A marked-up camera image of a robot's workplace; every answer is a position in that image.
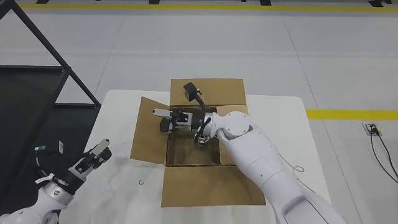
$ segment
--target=white casing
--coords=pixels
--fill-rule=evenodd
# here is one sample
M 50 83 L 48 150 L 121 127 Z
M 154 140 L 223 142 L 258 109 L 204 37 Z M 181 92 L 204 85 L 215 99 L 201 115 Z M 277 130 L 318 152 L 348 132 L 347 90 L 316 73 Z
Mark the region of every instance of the white casing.
M 250 128 L 249 116 L 240 111 L 232 111 L 226 116 L 221 117 L 217 113 L 207 113 L 205 121 L 211 118 L 211 121 L 205 126 L 203 135 L 213 138 L 217 130 L 223 130 L 228 139 L 237 138 L 247 133 Z
M 326 200 L 305 188 L 286 170 L 277 148 L 267 135 L 257 126 L 251 125 L 251 128 L 244 135 L 232 139 L 225 135 L 224 129 L 216 132 L 239 170 L 262 190 L 272 205 L 276 223 L 346 223 Z
M 4 219 L 1 218 L 0 224 L 55 224 L 58 222 L 58 216 L 50 212 L 66 207 L 49 196 L 44 188 L 40 188 L 35 205 L 15 211 Z

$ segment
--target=white table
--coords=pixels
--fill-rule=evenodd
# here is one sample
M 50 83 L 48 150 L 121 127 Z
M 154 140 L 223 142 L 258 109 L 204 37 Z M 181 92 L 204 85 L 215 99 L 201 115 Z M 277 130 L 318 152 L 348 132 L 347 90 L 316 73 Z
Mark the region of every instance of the white table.
M 161 208 L 164 166 L 129 158 L 142 96 L 168 105 L 170 92 L 111 90 L 106 95 L 86 150 L 108 138 L 113 156 L 89 175 L 61 212 L 61 224 L 275 223 L 270 205 Z M 305 168 L 299 174 L 302 181 L 330 202 L 302 100 L 261 95 L 246 99 L 252 120 L 292 165 Z

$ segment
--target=black cable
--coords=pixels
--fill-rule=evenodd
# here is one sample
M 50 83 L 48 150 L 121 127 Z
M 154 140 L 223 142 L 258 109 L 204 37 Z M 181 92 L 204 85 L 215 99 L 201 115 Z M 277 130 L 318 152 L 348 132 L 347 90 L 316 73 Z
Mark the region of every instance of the black cable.
M 203 111 L 203 112 L 202 112 L 202 116 L 201 116 L 201 126 L 200 126 L 200 129 L 199 129 L 199 132 L 196 133 L 196 135 L 195 135 L 195 137 L 194 137 L 194 139 L 193 139 L 193 142 L 194 142 L 195 144 L 198 143 L 199 137 L 203 134 L 203 130 L 205 129 L 205 126 L 211 121 L 211 118 L 208 118 L 208 119 L 205 121 L 205 117 L 206 117 L 206 105 L 205 105 L 205 103 L 203 102 L 203 100 L 201 100 L 201 98 L 200 98 L 199 95 L 196 96 L 196 101 L 199 103 L 199 105 L 200 105 L 200 107 L 202 108 L 202 111 Z
M 387 151 L 388 161 L 389 161 L 389 163 L 390 163 L 390 165 L 391 165 L 392 170 L 394 171 L 394 174 L 395 174 L 396 177 L 398 178 L 398 174 L 397 174 L 396 168 L 394 167 L 394 165 L 393 165 L 393 163 L 392 163 L 392 160 L 391 160 L 390 152 L 388 151 L 388 149 L 387 149 L 386 145 L 384 144 L 384 141 L 383 141 L 383 139 L 380 137 L 380 135 L 377 134 L 377 136 L 379 137 L 381 143 L 383 144 L 384 149 Z
M 376 152 L 374 151 L 374 147 L 373 147 L 372 133 L 371 133 L 371 144 L 372 144 L 372 150 L 373 150 L 374 157 L 375 157 L 376 160 L 378 161 L 379 165 L 382 167 L 382 169 L 384 170 L 384 172 L 387 173 L 387 175 L 388 175 L 392 180 L 394 180 L 394 182 L 396 182 L 396 183 L 398 184 L 398 180 L 396 180 L 395 178 L 393 178 L 392 175 L 390 175 L 390 173 L 388 173 L 388 171 L 384 168 L 384 166 L 381 164 L 379 158 L 377 157 Z M 390 157 L 390 153 L 389 153 L 388 149 L 386 148 L 386 146 L 384 146 L 384 148 L 386 149 L 387 154 L 388 154 L 388 156 L 389 156 L 389 159 L 390 159 L 390 161 L 391 161 L 391 157 Z M 393 169 L 394 172 L 395 172 L 395 169 L 394 169 L 394 166 L 392 165 L 392 163 L 390 163 L 390 165 L 391 165 L 392 169 Z

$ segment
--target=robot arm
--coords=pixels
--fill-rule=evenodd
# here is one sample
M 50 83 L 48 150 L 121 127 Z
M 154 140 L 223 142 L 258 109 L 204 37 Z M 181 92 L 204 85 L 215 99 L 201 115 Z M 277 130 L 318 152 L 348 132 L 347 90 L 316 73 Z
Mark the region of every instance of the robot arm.
M 234 111 L 224 117 L 213 113 L 203 134 L 216 136 L 226 146 L 239 170 L 272 205 L 277 223 L 346 223 L 328 202 L 286 170 L 274 143 L 244 113 Z
M 53 210 L 65 209 L 73 196 L 86 181 L 88 174 L 106 162 L 112 153 L 108 148 L 109 140 L 104 139 L 94 148 L 83 154 L 79 161 L 71 166 L 65 175 L 47 179 L 50 182 L 39 189 L 35 205 L 0 217 L 0 224 L 56 224 L 58 216 Z

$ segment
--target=cardboard flap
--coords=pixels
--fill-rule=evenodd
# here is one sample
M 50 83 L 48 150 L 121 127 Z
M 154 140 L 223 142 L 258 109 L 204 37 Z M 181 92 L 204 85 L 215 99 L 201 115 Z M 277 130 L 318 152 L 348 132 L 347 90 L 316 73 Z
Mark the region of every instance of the cardboard flap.
M 169 110 L 169 106 L 141 97 L 130 158 L 164 164 L 168 136 L 160 132 L 162 118 L 153 114 L 155 108 Z
M 196 100 L 189 102 L 183 88 L 192 82 L 203 94 L 206 105 L 246 105 L 242 79 L 173 79 L 170 88 L 170 106 L 198 105 Z
M 265 204 L 261 190 L 235 166 L 165 168 L 162 207 Z
M 246 113 L 249 115 L 248 106 L 240 105 L 240 106 L 217 106 L 217 114 L 220 116 L 225 116 L 232 111 L 240 111 L 242 113 Z M 235 162 L 229 156 L 229 152 L 227 151 L 224 144 L 219 143 L 220 146 L 220 164 L 225 165 L 235 165 Z

